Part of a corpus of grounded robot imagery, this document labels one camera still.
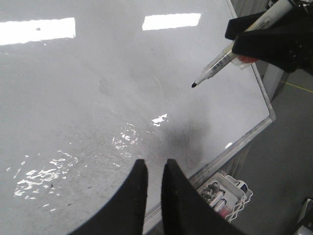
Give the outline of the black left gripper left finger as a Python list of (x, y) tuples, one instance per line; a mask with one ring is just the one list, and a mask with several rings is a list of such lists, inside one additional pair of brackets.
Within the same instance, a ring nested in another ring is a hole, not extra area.
[(143, 159), (114, 196), (93, 217), (71, 232), (72, 235), (141, 235), (146, 211), (148, 169)]

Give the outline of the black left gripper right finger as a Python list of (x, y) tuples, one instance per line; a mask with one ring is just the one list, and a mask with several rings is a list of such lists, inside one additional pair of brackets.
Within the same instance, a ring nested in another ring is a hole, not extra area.
[(243, 234), (205, 203), (174, 159), (164, 166), (161, 213), (165, 235)]

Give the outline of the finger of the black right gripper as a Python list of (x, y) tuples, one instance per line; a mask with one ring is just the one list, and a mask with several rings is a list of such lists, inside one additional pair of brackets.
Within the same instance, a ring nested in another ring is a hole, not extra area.
[(297, 6), (267, 29), (239, 33), (233, 53), (268, 62), (286, 72), (313, 71), (313, 8)]
[(239, 33), (247, 30), (264, 13), (265, 11), (229, 20), (224, 34), (225, 38), (235, 39)]

